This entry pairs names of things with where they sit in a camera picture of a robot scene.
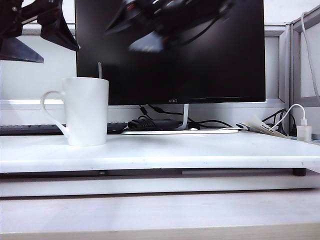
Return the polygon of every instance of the white cable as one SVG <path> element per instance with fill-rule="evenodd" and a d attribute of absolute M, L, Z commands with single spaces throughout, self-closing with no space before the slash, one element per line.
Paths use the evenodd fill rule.
<path fill-rule="evenodd" d="M 315 94 L 315 97 L 316 97 L 316 99 L 318 100 L 318 102 L 320 104 L 320 96 L 319 96 L 318 88 L 317 88 L 316 75 L 315 75 L 314 65 L 313 65 L 312 57 L 311 57 L 310 42 L 309 42 L 309 39 L 308 39 L 308 36 L 307 36 L 307 33 L 306 33 L 306 28 L 305 28 L 305 22 L 304 22 L 305 14 L 307 14 L 306 11 L 304 13 L 302 13 L 301 26 L 302 26 L 304 39 L 305 39 L 305 42 L 306 42 L 306 49 L 307 49 L 307 52 L 308 52 L 308 59 L 309 59 L 309 65 L 310 65 L 311 74 L 312 74 L 312 82 L 313 82 L 314 94 Z"/>
<path fill-rule="evenodd" d="M 280 119 L 273 127 L 271 127 L 269 130 L 271 131 L 271 129 L 274 129 L 279 123 L 281 123 L 281 122 L 286 118 L 286 116 L 289 114 L 290 110 L 291 110 L 294 106 L 297 106 L 297 107 L 302 108 L 303 118 L 301 119 L 301 125 L 302 125 L 302 126 L 306 126 L 306 125 L 307 125 L 307 120 L 306 120 L 306 111 L 305 111 L 304 107 L 301 106 L 300 104 L 293 104 L 293 105 L 288 109 L 288 111 L 287 111 L 286 114 L 283 116 L 283 118 L 281 118 L 281 119 Z"/>

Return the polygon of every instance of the white desk shelf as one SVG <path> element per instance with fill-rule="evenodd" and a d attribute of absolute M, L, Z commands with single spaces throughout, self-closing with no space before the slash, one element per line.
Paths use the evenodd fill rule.
<path fill-rule="evenodd" d="M 68 146 L 63 136 L 1 136 L 0 173 L 188 168 L 319 168 L 320 146 L 240 132 L 109 135 Z"/>

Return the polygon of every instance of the mug handle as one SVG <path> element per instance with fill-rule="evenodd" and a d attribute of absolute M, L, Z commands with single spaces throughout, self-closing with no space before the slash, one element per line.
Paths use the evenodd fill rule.
<path fill-rule="evenodd" d="M 69 137 L 69 129 L 65 126 L 63 126 L 57 119 L 55 119 L 46 109 L 45 106 L 45 99 L 47 98 L 47 96 L 49 94 L 59 94 L 62 97 L 64 97 L 66 95 L 66 93 L 64 91 L 47 91 L 45 94 L 43 94 L 41 96 L 40 99 L 40 103 L 41 103 L 41 107 L 42 110 L 44 111 L 44 113 L 47 115 L 47 117 L 61 130 L 61 132 L 63 133 L 63 135 L 68 138 Z"/>

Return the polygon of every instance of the desk surface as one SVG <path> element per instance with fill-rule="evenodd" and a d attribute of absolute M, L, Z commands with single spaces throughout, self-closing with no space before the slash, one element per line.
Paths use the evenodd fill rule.
<path fill-rule="evenodd" d="M 319 168 L 320 146 L 258 133 L 108 135 L 68 146 L 64 136 L 1 136 L 0 173 L 160 168 Z"/>
<path fill-rule="evenodd" d="M 320 189 L 0 203 L 4 240 L 317 240 L 320 236 Z"/>

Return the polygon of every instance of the white desk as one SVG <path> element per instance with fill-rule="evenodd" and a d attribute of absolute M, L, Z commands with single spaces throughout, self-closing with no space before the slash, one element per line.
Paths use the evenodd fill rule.
<path fill-rule="evenodd" d="M 102 146 L 71 147 L 63 136 L 4 136 L 0 172 L 320 167 L 318 145 L 255 133 L 108 138 Z M 293 178 L 301 182 L 305 177 Z M 76 185 L 82 188 L 84 181 L 78 180 Z M 29 189 L 41 180 L 12 182 Z M 10 181 L 2 181 L 0 189 L 6 184 Z M 319 189 L 2 198 L 0 207 L 1 240 L 318 240 L 320 236 Z"/>
<path fill-rule="evenodd" d="M 264 134 L 108 135 L 68 146 L 63 136 L 1 136 L 0 173 L 174 168 L 320 168 L 320 146 Z"/>
<path fill-rule="evenodd" d="M 63 136 L 2 136 L 0 140 L 2 174 L 182 171 L 152 176 L 49 178 L 44 175 L 43 178 L 6 179 L 0 183 L 1 197 L 320 187 L 319 174 L 310 172 L 301 178 L 291 172 L 292 168 L 319 168 L 320 146 L 257 133 L 109 135 L 107 144 L 92 147 L 68 146 Z M 245 169 L 237 173 L 234 170 L 231 173 L 192 171 L 225 168 L 290 169 L 272 172 Z"/>

